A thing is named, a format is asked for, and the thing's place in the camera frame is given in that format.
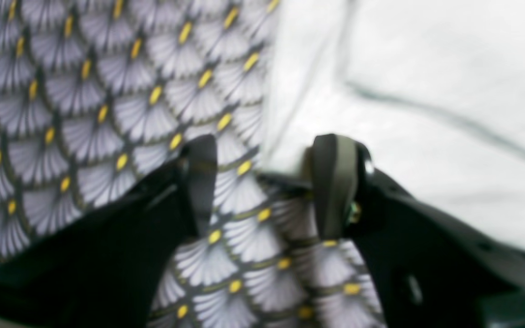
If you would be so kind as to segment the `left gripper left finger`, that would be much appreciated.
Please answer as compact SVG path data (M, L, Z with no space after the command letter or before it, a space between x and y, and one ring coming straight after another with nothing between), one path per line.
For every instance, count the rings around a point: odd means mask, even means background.
M216 138L202 135L121 199L0 265L0 319L143 328L175 249L207 234L216 174Z

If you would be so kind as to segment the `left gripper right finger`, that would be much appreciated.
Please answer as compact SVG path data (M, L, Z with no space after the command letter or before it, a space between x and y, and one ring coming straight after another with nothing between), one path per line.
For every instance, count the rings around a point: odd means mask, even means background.
M390 328L525 328L525 255L423 203L333 133L308 151L321 239L358 249Z

